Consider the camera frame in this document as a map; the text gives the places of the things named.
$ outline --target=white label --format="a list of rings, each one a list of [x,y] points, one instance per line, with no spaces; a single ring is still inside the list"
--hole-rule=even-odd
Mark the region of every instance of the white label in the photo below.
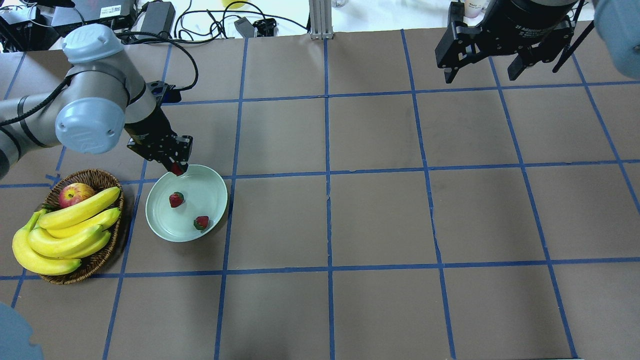
[[[100,19],[103,17],[118,16],[122,5],[106,6],[100,9]]]

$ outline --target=banana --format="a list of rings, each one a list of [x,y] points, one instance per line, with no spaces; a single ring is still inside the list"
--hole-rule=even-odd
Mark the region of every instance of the banana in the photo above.
[[[89,199],[68,208],[42,215],[38,219],[38,225],[47,230],[63,229],[76,225],[106,209],[118,198],[118,195],[120,195],[120,189],[117,186],[104,189]]]
[[[108,230],[105,230],[102,232],[102,237],[98,241],[87,246],[83,250],[80,250],[78,252],[75,252],[69,255],[68,257],[76,258],[76,259],[85,258],[95,252],[98,252],[98,250],[102,249],[105,245],[107,245],[107,243],[109,242],[109,239],[111,239],[111,233]]]
[[[65,227],[63,229],[47,229],[47,232],[54,238],[62,239],[77,234],[92,225],[102,225],[103,229],[109,229],[113,224],[115,224],[119,216],[120,209],[111,208],[104,210],[102,213],[99,213],[92,218],[86,219],[79,224]]]
[[[52,258],[66,258],[84,250],[102,238],[102,226],[93,225],[64,239],[56,239],[45,229],[36,228],[29,232],[27,241],[36,252]]]
[[[40,210],[31,216],[29,222],[13,235],[12,249],[15,259],[25,269],[42,275],[63,275],[80,267],[79,259],[52,259],[35,252],[28,243],[28,235],[46,210]]]

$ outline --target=apple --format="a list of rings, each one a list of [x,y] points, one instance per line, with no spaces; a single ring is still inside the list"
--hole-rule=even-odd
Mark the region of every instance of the apple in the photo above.
[[[61,208],[67,208],[82,200],[89,199],[94,195],[95,190],[91,186],[83,183],[73,183],[66,185],[62,191],[60,191],[58,204]]]

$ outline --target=metal post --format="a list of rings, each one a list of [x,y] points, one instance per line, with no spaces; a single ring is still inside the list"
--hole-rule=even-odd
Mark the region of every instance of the metal post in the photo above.
[[[309,0],[311,39],[333,38],[331,25],[331,0]]]

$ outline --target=fruit basket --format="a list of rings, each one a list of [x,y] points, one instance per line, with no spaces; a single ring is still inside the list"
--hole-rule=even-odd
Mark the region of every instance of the fruit basket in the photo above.
[[[120,241],[120,222],[122,221],[124,195],[122,193],[122,185],[120,184],[118,179],[109,172],[95,168],[74,172],[73,174],[62,179],[49,192],[41,207],[47,207],[51,210],[60,209],[60,206],[58,205],[58,195],[66,185],[72,183],[87,184],[91,186],[96,192],[99,192],[106,188],[117,186],[120,189],[120,195],[117,200],[114,201],[114,203],[111,204],[108,208],[118,207],[120,209],[120,216],[118,217],[118,220],[115,222],[115,224],[113,224],[109,228],[109,230],[111,231],[111,239],[109,239],[107,245],[98,250],[98,252],[83,258],[78,269],[65,275],[40,275],[43,280],[59,285],[79,282],[95,274],[100,267],[107,263],[107,260],[113,255],[115,249],[119,248],[118,242]]]

